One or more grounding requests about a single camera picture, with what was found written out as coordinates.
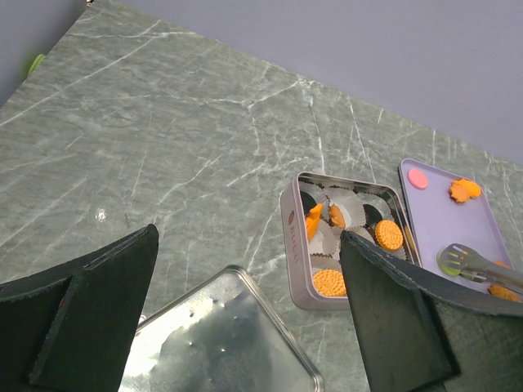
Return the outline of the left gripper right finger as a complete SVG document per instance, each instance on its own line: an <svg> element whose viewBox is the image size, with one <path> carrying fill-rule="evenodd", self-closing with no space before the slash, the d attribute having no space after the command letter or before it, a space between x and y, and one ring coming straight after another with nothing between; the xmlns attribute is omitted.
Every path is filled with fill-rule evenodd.
<svg viewBox="0 0 523 392"><path fill-rule="evenodd" d="M372 391L520 391L522 305L341 235L340 262Z"/></svg>

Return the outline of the silver tin lid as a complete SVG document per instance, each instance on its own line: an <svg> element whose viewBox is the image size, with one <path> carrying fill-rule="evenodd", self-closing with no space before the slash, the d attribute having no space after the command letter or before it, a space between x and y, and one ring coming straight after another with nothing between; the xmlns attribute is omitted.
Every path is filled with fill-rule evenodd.
<svg viewBox="0 0 523 392"><path fill-rule="evenodd" d="M247 271L229 265L139 324L121 391L322 391Z"/></svg>

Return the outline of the orange scalloped cookie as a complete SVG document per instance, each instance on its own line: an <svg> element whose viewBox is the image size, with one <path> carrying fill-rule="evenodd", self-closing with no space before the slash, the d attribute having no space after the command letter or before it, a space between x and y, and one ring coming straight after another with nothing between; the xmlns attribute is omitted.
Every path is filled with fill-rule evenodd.
<svg viewBox="0 0 523 392"><path fill-rule="evenodd" d="M344 215L341 209L336 204L333 204L329 207L329 216L333 226L336 226L341 229L346 228Z"/></svg>

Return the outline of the black round cookie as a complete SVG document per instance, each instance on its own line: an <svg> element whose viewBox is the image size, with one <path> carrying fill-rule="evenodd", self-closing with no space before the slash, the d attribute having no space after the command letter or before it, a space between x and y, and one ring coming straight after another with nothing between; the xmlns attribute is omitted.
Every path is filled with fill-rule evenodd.
<svg viewBox="0 0 523 392"><path fill-rule="evenodd" d="M383 220L382 213L371 204L364 204L364 213L365 213L365 226L367 228L373 228L377 223Z"/></svg>
<svg viewBox="0 0 523 392"><path fill-rule="evenodd" d="M304 215L307 216L311 209L317 206L315 199L305 191L300 192Z"/></svg>

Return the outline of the green round cookie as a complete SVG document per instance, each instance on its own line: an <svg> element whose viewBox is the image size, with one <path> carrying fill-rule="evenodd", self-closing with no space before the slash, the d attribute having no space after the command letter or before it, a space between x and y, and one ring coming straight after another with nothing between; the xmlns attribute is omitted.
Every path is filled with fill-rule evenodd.
<svg viewBox="0 0 523 392"><path fill-rule="evenodd" d="M467 253L463 250L446 248L437 256L439 268L448 276L456 277L461 274L466 265L464 259Z"/></svg>

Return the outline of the metal serving tongs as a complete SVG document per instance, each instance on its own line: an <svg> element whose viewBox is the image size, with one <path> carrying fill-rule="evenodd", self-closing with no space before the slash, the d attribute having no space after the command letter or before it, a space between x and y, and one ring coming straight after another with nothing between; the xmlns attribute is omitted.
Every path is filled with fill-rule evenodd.
<svg viewBox="0 0 523 392"><path fill-rule="evenodd" d="M499 285L518 294L522 294L521 272L496 265L495 262L489 261L470 247L459 243L451 243L446 248L459 249L467 253L464 259L466 265L458 276L476 283Z"/></svg>

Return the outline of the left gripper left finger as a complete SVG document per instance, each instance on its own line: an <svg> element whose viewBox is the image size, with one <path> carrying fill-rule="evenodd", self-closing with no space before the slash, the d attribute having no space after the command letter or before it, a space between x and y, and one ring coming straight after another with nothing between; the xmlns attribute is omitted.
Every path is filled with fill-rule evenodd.
<svg viewBox="0 0 523 392"><path fill-rule="evenodd" d="M3 391L116 391L159 251L149 224L1 286Z"/></svg>

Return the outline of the orange round biscuit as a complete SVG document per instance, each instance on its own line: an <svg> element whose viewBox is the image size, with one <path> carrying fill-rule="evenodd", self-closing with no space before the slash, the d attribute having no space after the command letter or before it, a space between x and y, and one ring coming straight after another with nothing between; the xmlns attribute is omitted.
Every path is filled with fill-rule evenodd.
<svg viewBox="0 0 523 392"><path fill-rule="evenodd" d="M387 251L397 251L403 246L404 237L400 227L393 220L381 220L374 230L378 244Z"/></svg>

